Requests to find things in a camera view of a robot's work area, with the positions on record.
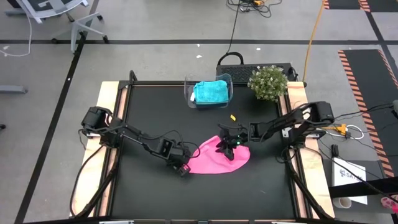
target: white cup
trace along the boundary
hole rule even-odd
[[[334,198],[333,204],[338,208],[350,208],[353,203],[351,202],[351,199],[345,197],[345,198]]]

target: wooden table frame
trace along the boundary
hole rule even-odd
[[[124,119],[127,107],[127,98],[129,93],[127,92],[126,85],[128,82],[103,82],[99,91],[97,106],[110,109],[118,118]],[[302,82],[288,82],[288,97],[280,97],[280,108],[282,114],[286,114],[289,109],[294,109],[303,103],[307,103],[307,96]],[[88,140],[86,145],[86,151],[83,158],[83,162],[92,155],[99,148],[99,137],[94,137]],[[316,139],[307,138],[305,141],[306,147],[314,150],[318,150],[318,143]],[[114,158],[116,155],[116,149],[105,149],[102,148],[97,155],[95,155],[80,174],[78,184],[76,187],[75,195],[73,198],[73,211],[78,213],[81,211],[87,202],[90,201],[91,197],[99,187],[103,176],[107,174],[110,168],[113,166]],[[305,183],[307,189],[311,192],[315,200],[319,205],[329,214],[331,217],[335,216],[331,198],[326,182],[325,173],[323,170],[322,158],[319,154],[312,152],[307,149],[300,150],[301,165],[305,176]],[[294,169],[300,173],[297,166],[297,161],[292,160]],[[105,216],[108,214],[111,196],[111,186],[109,184],[100,200],[99,206],[96,207],[90,216]],[[302,218],[310,218],[308,214],[313,218],[318,218],[316,213],[311,209],[308,211],[308,205],[306,205],[301,190],[295,185],[295,192],[297,196],[298,215]]]

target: clear plastic bin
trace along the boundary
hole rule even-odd
[[[209,104],[196,104],[196,101],[191,101],[191,95],[193,93],[193,87],[202,81],[218,81],[218,80],[223,80],[226,82],[226,86],[228,89],[228,101],[226,103],[209,103]],[[187,104],[191,108],[198,108],[198,109],[204,109],[204,108],[225,108],[228,106],[229,102],[232,100],[233,96],[233,84],[232,84],[232,78],[231,75],[229,74],[222,74],[222,75],[217,75],[215,80],[194,80],[192,76],[186,76],[184,80],[184,97],[185,100],[187,101]]]

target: pink object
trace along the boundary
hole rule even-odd
[[[200,145],[200,155],[188,162],[192,174],[224,174],[235,171],[245,165],[250,158],[250,151],[247,146],[238,146],[234,149],[234,160],[230,161],[223,153],[216,152],[216,145],[220,142],[218,136],[205,141]]]
[[[391,195],[391,197],[398,200],[398,195]],[[398,213],[398,204],[393,202],[391,199],[383,197],[381,199],[381,204],[384,208],[391,208],[394,213]]]

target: chair wheel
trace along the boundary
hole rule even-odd
[[[108,44],[108,43],[109,43],[109,40],[108,40],[108,36],[107,36],[107,35],[103,36],[102,39],[104,40],[105,44]]]
[[[59,41],[58,41],[56,38],[52,38],[52,39],[51,39],[51,43],[53,43],[53,44],[58,44]]]

